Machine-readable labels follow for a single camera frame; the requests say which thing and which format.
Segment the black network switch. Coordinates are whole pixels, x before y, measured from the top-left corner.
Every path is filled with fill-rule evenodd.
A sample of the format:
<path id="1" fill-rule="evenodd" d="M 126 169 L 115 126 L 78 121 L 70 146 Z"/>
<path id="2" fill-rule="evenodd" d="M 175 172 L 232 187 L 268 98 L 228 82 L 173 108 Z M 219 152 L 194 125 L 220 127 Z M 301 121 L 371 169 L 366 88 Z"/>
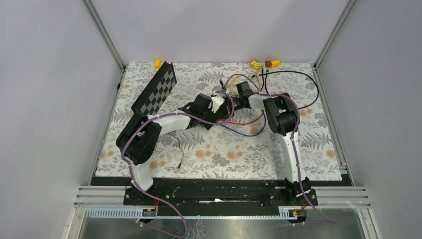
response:
<path id="1" fill-rule="evenodd" d="M 197 116 L 190 116 L 190 122 L 188 124 L 188 128 L 194 128 L 197 126 L 202 126 L 206 130 L 210 130 L 210 128 L 213 126 L 213 124 L 216 123 L 215 120 L 212 120 L 211 118 L 205 118 L 202 119 Z"/>

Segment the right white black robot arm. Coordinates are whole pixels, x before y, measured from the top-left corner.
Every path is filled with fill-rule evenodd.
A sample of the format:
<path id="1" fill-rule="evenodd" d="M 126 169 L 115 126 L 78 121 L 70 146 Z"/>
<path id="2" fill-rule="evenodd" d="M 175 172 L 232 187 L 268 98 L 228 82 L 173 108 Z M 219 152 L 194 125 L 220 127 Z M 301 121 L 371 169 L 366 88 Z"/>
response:
<path id="1" fill-rule="evenodd" d="M 235 98 L 239 109 L 263 110 L 267 124 L 281 145 L 281 152 L 288 168 L 286 175 L 288 203 L 298 205 L 311 191 L 309 178 L 302 169 L 302 158 L 298 142 L 300 110 L 288 93 L 275 95 L 253 92 L 247 82 L 236 85 L 238 96 Z"/>

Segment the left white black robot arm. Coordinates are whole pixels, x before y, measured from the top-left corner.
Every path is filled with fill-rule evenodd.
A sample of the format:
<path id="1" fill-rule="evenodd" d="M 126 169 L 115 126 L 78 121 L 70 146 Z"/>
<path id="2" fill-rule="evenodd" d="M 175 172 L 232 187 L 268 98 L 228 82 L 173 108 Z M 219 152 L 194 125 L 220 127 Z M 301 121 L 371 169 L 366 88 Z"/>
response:
<path id="1" fill-rule="evenodd" d="M 234 110 L 233 99 L 217 91 L 212 96 L 199 94 L 193 102 L 172 113 L 155 116 L 135 113 L 116 139 L 122 159 L 129 165 L 131 183 L 137 188 L 135 198 L 144 205 L 154 200 L 153 178 L 146 162 L 160 136 L 198 125 L 210 128 L 222 124 L 233 117 Z"/>

